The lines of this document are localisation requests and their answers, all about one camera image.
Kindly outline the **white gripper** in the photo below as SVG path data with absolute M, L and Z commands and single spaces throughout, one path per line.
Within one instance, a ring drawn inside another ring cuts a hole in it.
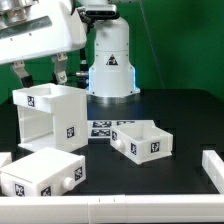
M 24 60 L 53 55 L 57 83 L 65 84 L 64 52 L 79 50 L 86 41 L 72 0 L 0 0 L 0 65 L 11 63 L 24 88 L 34 85 Z

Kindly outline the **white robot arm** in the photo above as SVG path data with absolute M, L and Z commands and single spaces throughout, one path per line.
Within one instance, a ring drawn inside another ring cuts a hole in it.
M 66 54 L 82 51 L 95 30 L 94 63 L 79 76 L 91 101 L 125 103 L 137 98 L 135 68 L 129 61 L 129 25 L 116 3 L 123 0 L 0 0 L 0 65 L 8 64 L 24 87 L 33 85 L 29 59 L 50 56 L 53 77 L 67 82 Z

